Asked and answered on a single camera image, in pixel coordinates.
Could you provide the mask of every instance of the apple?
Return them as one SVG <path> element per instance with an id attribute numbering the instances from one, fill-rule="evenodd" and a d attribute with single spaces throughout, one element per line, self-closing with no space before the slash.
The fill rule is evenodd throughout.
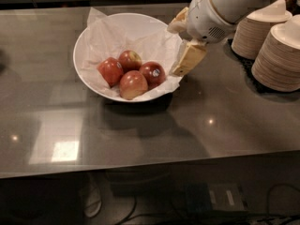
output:
<path id="1" fill-rule="evenodd" d="M 126 100 L 132 100 L 147 91 L 147 80 L 138 70 L 128 71 L 120 81 L 120 96 Z"/>
<path id="2" fill-rule="evenodd" d="M 123 68 L 119 61 L 113 57 L 109 57 L 97 66 L 97 70 L 101 73 L 103 79 L 110 87 L 118 84 L 124 75 Z"/>
<path id="3" fill-rule="evenodd" d="M 139 70 L 143 64 L 141 57 L 132 50 L 123 51 L 118 58 L 124 72 Z"/>
<path id="4" fill-rule="evenodd" d="M 165 70 L 163 69 L 162 65 L 157 62 L 149 61 L 143 64 L 139 71 L 147 80 L 149 90 L 161 85 L 166 81 Z"/>

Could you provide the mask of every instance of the stack of bowls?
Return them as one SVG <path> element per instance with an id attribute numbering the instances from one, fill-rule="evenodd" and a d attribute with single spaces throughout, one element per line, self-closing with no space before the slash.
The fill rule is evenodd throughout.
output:
<path id="1" fill-rule="evenodd" d="M 272 26 L 285 23 L 292 17 L 286 10 L 285 0 L 249 14 L 238 25 L 232 42 L 233 51 L 255 60 Z"/>
<path id="2" fill-rule="evenodd" d="M 271 28 L 251 71 L 257 81 L 274 90 L 300 89 L 300 15 Z"/>

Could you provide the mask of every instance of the paper bowl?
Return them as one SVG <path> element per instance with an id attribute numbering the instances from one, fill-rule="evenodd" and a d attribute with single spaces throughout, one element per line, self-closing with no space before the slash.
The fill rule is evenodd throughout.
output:
<path id="1" fill-rule="evenodd" d="M 112 31 L 98 29 L 107 20 L 110 22 L 110 27 L 106 28 Z M 182 39 L 178 35 L 169 33 L 167 26 L 160 20 L 137 13 L 118 13 L 93 22 L 80 34 L 75 44 L 73 62 L 78 76 L 92 91 L 115 101 L 143 102 L 173 92 L 179 87 L 182 77 L 169 75 L 169 71 L 176 61 Z M 125 36 L 125 39 L 119 39 L 118 33 Z M 110 36 L 109 41 L 103 39 L 103 36 Z M 125 42 L 144 39 L 147 39 L 147 42 L 138 48 L 134 47 L 134 42 L 131 43 L 133 47 L 128 47 Z M 107 57 L 117 58 L 127 49 L 136 51 L 144 63 L 159 62 L 167 75 L 166 82 L 132 100 L 121 98 L 118 85 L 110 88 L 96 69 L 97 65 Z"/>

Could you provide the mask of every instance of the metal table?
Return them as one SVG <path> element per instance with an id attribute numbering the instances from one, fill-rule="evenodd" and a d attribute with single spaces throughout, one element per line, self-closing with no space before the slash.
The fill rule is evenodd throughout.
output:
<path id="1" fill-rule="evenodd" d="M 97 9 L 168 23 L 184 6 Z M 299 93 L 258 94 L 226 40 L 173 94 L 139 104 L 95 94 L 72 60 L 89 10 L 0 11 L 0 177 L 300 149 Z"/>

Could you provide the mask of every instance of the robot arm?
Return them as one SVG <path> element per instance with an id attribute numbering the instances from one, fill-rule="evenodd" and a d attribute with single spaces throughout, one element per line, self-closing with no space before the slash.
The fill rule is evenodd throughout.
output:
<path id="1" fill-rule="evenodd" d="M 201 55 L 194 59 L 194 63 L 198 64 L 205 56 L 204 44 L 220 42 L 249 13 L 275 1 L 277 0 L 192 0 L 189 7 L 184 8 L 169 24 L 168 30 L 172 33 L 187 30 L 193 38 L 188 44 L 189 48 L 193 44 L 200 48 Z M 175 75 L 185 75 L 189 72 L 185 61 L 187 59 L 182 57 L 178 62 L 177 69 L 174 70 Z"/>

